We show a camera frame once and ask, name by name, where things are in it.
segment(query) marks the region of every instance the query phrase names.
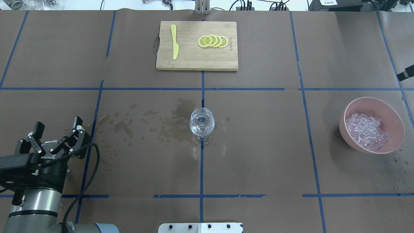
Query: water spill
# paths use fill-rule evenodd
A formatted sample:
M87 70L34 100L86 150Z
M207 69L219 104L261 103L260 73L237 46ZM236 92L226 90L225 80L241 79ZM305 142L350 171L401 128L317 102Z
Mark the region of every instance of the water spill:
M141 118L141 121L144 122L145 124L148 124L148 121L145 120L144 118Z
M154 111L152 111L152 110L148 110L146 113L144 113L144 116L148 116L148 115L156 115L156 114L158 114L159 112L154 112Z
M119 132L121 129L123 129L129 136L129 138L132 138L134 134L132 133L132 130L128 128L128 125L125 124L122 120L114 124L115 132Z

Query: table surface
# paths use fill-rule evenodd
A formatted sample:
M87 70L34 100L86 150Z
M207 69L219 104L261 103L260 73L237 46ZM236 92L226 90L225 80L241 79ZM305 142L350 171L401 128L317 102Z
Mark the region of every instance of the table surface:
M252 0L252 6L256 11L268 11L271 2L269 0ZM170 10L170 7L163 4L161 0L147 0L143 3L141 0L56 0L60 4L60 10L99 10L102 3L102 10L119 10L122 8L128 8L133 10ZM210 7L220 7L224 10L229 10L234 0L210 0ZM174 10L194 10L195 2L192 0L172 0ZM236 3L231 10L236 10L239 6ZM286 4L290 11L307 11L308 3L306 0L289 0ZM0 9L10 10L3 1L0 1ZM413 12L412 4L408 5L397 4L393 9L393 12Z
M2 11L5 20L2 155L36 121L49 141L77 115L101 149L70 220L121 232L228 221L255 233L414 229L414 79L396 79L414 61L414 14ZM236 21L239 70L156 70L162 20ZM340 114L363 96L401 116L395 152L363 154L341 138ZM216 120L205 146L188 127L201 106ZM95 152L88 158L69 161L59 220L89 179ZM11 200L0 195L0 229Z

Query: black device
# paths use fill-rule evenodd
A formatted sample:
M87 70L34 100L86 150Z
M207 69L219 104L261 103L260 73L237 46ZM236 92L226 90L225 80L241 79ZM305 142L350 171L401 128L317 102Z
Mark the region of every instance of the black device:
M363 6L362 0L336 0L337 5L324 6L320 0L312 0L309 5L310 11L360 11Z
M75 117L71 132L59 140L42 143L45 125L38 121L26 139L17 142L14 155L0 157L0 186L14 192L4 233L119 233L112 224L66 222L70 210L91 184L99 165L99 149ZM72 157L85 158L96 148L96 166L91 179L72 202L61 224L56 224L60 199Z

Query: black cable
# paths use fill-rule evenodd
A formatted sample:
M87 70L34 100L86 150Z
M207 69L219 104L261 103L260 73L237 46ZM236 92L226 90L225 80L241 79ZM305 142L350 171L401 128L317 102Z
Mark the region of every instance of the black cable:
M243 9L243 5L244 5L244 7L246 7L246 2L244 1L244 0L236 0L235 2L233 2L233 4L231 5L231 7L230 7L230 9L229 10L231 10L231 8L234 6L234 4L236 3L236 2L238 2L238 1L240 1L240 9L242 10Z
M67 211L65 213L65 216L63 217L63 221L61 223L61 225L62 225L62 233L67 233L67 227L66 227L67 217L69 216L69 213L72 210L72 208L75 206L76 202L79 201L79 199L85 193L86 189L91 185L92 181L95 178L96 172L98 171L98 167L99 167L99 162L100 162L101 155L99 153L99 148L98 148L98 145L97 144L90 143L90 144L84 145L83 147L81 147L78 150L76 150L76 152L82 151L82 150L84 150L86 148L89 148L89 147L92 147L92 146L96 150L96 165L95 165L94 171L92 172L92 176L89 179L88 183L85 185L85 187L82 189L82 191L76 197L76 199L70 204L69 208L67 209Z

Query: yellow lemon slice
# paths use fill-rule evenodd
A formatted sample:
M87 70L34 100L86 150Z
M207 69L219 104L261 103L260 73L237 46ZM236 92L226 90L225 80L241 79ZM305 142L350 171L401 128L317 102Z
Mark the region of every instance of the yellow lemon slice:
M211 37L211 39L212 39L212 42L211 42L211 44L209 45L209 47L213 47L214 45L216 45L216 44L217 44L217 41L218 41L218 36L216 36L216 35L208 35L208 36L210 36L210 37Z
M210 45L213 48L217 48L217 47L219 47L221 45L222 38L220 36L216 36L216 37L217 37L216 43L214 45L212 45L212 46Z
M229 43L229 40L225 36L220 36L220 40L221 40L221 44L220 44L219 48L224 48Z
M198 46L205 48L212 44L213 39L211 36L202 36L198 39Z

